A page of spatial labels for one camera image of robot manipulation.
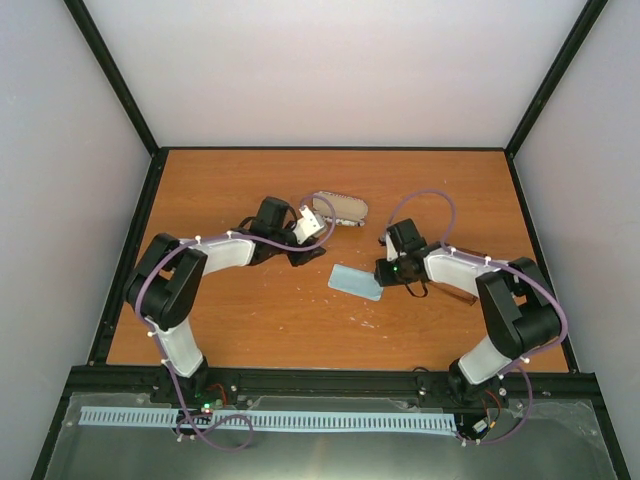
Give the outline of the light blue cleaning cloth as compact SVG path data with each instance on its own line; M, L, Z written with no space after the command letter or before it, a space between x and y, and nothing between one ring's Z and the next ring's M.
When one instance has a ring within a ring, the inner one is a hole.
M335 264L328 286L334 290L371 301L379 301L383 288L371 272L365 272L344 265Z

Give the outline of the flag print glasses case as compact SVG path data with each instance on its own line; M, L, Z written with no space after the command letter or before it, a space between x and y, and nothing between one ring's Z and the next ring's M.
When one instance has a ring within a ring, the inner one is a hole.
M348 227L363 227L369 210L360 198L328 191L313 194L312 209L325 221Z

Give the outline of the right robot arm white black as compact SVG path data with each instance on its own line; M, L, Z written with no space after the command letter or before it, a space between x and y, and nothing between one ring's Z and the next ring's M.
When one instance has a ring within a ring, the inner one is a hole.
M388 226L380 243L386 256L376 261L374 278L382 288L401 286L424 298L430 284L445 285L480 303L486 336L449 367L456 403L474 401L499 375L566 337L566 314L532 259L505 262L429 244L411 219Z

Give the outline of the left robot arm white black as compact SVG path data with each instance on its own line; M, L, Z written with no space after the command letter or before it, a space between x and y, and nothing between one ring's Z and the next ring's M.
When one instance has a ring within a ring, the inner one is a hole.
M174 392L184 401L197 402L208 390L208 362L189 320L202 278L281 254L294 267L324 255L336 212L329 201L323 203L329 220L306 203L295 209L268 196L255 215L218 236L179 239L161 233L152 239L126 282L125 301L146 326Z

